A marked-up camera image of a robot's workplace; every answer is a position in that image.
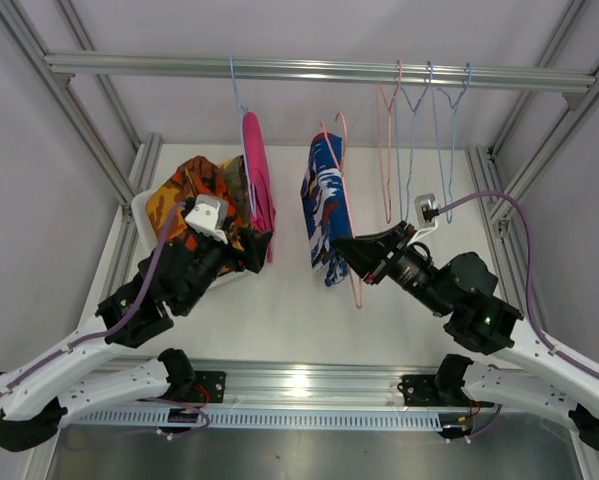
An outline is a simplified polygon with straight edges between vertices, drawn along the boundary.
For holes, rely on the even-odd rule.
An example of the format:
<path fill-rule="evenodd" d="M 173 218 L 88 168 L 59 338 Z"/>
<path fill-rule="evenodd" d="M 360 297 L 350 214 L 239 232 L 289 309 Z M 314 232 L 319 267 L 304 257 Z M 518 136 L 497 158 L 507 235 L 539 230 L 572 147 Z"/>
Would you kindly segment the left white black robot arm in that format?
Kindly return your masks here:
<path fill-rule="evenodd" d="M 80 328 L 28 364 L 0 373 L 0 447 L 34 448 L 74 420 L 109 406 L 188 398 L 196 373 L 180 349 L 168 348 L 115 374 L 87 376 L 171 329 L 224 268 L 259 272 L 271 233 L 240 228 L 237 237 L 231 244 L 198 235 L 193 250 L 179 239 L 160 239 L 135 277 L 103 300 Z"/>

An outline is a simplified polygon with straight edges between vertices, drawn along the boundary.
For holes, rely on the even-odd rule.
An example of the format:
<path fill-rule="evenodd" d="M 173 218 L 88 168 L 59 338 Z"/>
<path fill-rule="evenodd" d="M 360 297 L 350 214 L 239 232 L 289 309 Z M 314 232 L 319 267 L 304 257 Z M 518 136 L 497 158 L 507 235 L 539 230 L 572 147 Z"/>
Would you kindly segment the blue hanger of camouflage trousers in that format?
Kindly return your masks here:
<path fill-rule="evenodd" d="M 401 114 L 398 112 L 399 102 L 395 102 L 394 106 L 394 139 L 395 139 L 395 154 L 396 154 L 396 167 L 397 167 L 397 186 L 398 186 L 398 205 L 399 205 L 399 219 L 406 221 L 410 218 L 410 207 L 411 207 L 411 195 L 412 195 L 412 179 L 414 170 L 414 156 L 415 156 L 415 140 L 417 134 L 417 121 L 421 105 L 425 100 L 428 91 L 430 90 L 432 79 L 434 78 L 434 65 L 428 61 L 426 63 L 426 77 L 424 79 L 424 86 L 421 88 L 419 94 L 414 97 L 408 92 L 408 88 L 402 85 L 398 88 L 398 93 L 403 97 L 403 107 L 407 108 L 410 125 L 408 130 L 408 143 L 407 150 L 408 155 L 406 156 L 407 162 L 404 163 L 404 158 L 401 156 L 402 142 L 401 133 L 402 128 L 400 127 L 399 121 Z"/>

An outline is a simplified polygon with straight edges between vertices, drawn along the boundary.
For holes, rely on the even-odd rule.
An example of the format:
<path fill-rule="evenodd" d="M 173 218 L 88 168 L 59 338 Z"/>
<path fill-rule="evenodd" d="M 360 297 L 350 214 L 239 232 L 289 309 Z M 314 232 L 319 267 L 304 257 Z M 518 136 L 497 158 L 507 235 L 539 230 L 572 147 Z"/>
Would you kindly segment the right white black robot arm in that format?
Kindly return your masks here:
<path fill-rule="evenodd" d="M 501 372 L 448 354 L 434 391 L 446 404 L 469 400 L 524 410 L 573 432 L 599 452 L 599 363 L 555 340 L 498 298 L 497 277 L 475 252 L 434 265 L 406 222 L 384 232 L 337 239 L 334 249 L 368 285 L 389 278 L 437 317 L 464 349 L 517 366 Z"/>

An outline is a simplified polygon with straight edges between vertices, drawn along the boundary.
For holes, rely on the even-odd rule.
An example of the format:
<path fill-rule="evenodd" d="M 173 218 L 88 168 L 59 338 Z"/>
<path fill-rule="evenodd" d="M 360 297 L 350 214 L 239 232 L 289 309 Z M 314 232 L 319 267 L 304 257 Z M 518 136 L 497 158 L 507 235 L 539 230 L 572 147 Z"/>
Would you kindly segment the yellow grey camouflage trousers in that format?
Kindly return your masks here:
<path fill-rule="evenodd" d="M 248 182 L 244 156 L 238 155 L 232 159 L 219 164 L 223 173 L 232 202 L 235 205 L 239 218 L 245 223 L 250 223 L 250 196 L 248 193 Z"/>

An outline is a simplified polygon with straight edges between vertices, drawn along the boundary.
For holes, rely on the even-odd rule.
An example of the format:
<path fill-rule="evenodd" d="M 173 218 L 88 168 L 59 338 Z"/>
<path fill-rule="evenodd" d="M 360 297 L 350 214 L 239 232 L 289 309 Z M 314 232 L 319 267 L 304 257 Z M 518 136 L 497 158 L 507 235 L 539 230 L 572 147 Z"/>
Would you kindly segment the orange camouflage trousers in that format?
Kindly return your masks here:
<path fill-rule="evenodd" d="M 243 158 L 214 164 L 195 156 L 150 194 L 143 208 L 158 244 L 139 264 L 153 277 L 190 267 L 209 278 L 264 267 L 270 233 L 250 220 Z"/>

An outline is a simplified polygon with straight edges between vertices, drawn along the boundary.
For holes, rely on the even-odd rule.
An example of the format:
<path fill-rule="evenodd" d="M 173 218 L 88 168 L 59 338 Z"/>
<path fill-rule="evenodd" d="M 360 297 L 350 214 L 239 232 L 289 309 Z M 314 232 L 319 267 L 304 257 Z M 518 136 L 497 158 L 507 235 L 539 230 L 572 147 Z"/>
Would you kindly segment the blue white patterned trousers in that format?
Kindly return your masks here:
<path fill-rule="evenodd" d="M 341 155 L 342 138 L 330 134 L 337 156 Z M 349 270 L 332 242 L 351 238 L 342 192 L 341 177 L 323 134 L 317 134 L 310 145 L 307 168 L 300 188 L 300 199 L 309 242 L 310 263 L 315 273 L 324 274 L 326 287 L 344 281 Z"/>

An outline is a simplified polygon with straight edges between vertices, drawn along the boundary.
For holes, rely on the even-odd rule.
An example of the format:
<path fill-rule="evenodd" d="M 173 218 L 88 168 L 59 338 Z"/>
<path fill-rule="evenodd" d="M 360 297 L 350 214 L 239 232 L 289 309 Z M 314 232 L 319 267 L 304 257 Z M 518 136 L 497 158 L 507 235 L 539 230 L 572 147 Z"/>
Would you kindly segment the pink hanger of orange trousers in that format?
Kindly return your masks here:
<path fill-rule="evenodd" d="M 397 95 L 401 87 L 403 77 L 403 63 L 396 62 L 396 73 L 393 82 L 393 90 L 389 93 L 383 85 L 376 90 L 376 120 L 378 135 L 378 160 L 380 171 L 380 182 L 384 218 L 387 224 L 392 221 L 392 145 L 393 145 L 393 120 L 396 117 L 395 109 Z"/>

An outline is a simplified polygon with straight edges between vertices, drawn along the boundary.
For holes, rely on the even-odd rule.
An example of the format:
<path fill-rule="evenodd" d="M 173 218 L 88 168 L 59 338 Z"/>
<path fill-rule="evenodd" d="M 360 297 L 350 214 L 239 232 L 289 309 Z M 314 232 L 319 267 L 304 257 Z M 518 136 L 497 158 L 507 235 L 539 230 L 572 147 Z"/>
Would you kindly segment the pink trousers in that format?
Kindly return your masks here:
<path fill-rule="evenodd" d="M 275 232 L 276 209 L 265 143 L 258 117 L 247 112 L 242 119 L 242 144 L 249 189 L 250 223 L 260 232 Z"/>

